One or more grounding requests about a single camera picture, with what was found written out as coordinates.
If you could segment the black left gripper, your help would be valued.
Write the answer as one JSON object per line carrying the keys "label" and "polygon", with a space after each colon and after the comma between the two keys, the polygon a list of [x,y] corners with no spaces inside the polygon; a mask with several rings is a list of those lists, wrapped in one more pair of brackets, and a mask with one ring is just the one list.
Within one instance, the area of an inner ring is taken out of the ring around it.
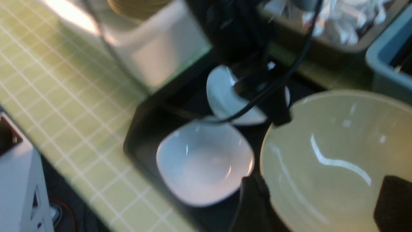
{"label": "black left gripper", "polygon": [[276,31],[253,0],[187,0],[186,4],[218,59],[238,78],[235,93],[248,101],[235,119],[257,106],[271,123],[292,121],[285,85],[269,70],[267,48]]}

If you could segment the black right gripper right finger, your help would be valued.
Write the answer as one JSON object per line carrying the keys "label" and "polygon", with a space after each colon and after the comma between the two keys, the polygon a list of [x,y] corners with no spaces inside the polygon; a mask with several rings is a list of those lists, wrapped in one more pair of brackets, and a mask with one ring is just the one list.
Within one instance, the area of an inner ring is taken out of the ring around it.
{"label": "black right gripper right finger", "polygon": [[403,178],[386,175],[374,211],[380,232],[412,230],[412,184]]}

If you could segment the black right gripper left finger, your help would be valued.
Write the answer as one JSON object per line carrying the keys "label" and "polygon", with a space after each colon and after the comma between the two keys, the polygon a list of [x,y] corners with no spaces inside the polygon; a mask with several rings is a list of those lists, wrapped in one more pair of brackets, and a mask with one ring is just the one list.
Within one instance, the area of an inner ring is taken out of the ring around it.
{"label": "black right gripper left finger", "polygon": [[275,213],[270,192],[262,175],[252,174],[241,181],[240,202],[230,232],[288,232]]}

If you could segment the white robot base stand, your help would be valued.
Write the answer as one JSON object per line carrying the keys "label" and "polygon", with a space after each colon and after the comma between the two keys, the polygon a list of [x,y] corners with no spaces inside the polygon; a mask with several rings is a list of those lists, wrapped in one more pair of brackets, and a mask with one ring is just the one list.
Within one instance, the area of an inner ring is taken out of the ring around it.
{"label": "white robot base stand", "polygon": [[0,228],[2,232],[53,232],[40,154],[1,110]]}

